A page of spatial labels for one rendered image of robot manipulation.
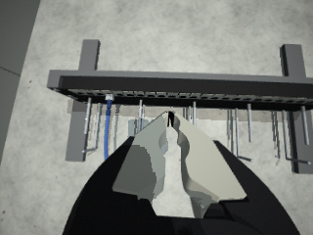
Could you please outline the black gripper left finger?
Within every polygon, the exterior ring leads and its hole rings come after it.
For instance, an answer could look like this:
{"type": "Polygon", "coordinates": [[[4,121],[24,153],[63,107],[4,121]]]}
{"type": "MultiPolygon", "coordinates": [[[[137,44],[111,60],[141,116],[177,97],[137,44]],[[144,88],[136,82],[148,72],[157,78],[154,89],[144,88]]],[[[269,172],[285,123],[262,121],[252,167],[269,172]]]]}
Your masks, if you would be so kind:
{"type": "Polygon", "coordinates": [[[139,199],[163,191],[169,127],[165,111],[126,139],[92,174],[78,195],[62,235],[93,235],[109,222],[136,213],[139,199]]]}

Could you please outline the blue network cable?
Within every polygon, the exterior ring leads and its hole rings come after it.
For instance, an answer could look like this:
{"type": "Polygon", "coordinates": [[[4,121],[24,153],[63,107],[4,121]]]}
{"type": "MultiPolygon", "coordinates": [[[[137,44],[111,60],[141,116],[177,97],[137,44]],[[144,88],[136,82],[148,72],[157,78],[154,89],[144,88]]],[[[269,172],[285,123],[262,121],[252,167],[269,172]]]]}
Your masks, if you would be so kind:
{"type": "Polygon", "coordinates": [[[109,137],[110,115],[111,115],[111,109],[107,109],[107,111],[106,111],[105,139],[104,139],[105,160],[109,157],[108,156],[108,137],[109,137]]]}

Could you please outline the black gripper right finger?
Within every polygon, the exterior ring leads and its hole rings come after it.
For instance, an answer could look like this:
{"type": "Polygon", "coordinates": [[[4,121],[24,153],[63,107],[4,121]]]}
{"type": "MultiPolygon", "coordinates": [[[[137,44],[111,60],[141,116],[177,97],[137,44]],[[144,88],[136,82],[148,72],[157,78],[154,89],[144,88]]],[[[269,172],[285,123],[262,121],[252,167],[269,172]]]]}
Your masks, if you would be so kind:
{"type": "Polygon", "coordinates": [[[262,235],[300,235],[290,216],[264,182],[218,140],[213,140],[174,111],[171,127],[181,148],[181,177],[195,218],[212,203],[226,220],[262,235]]]}

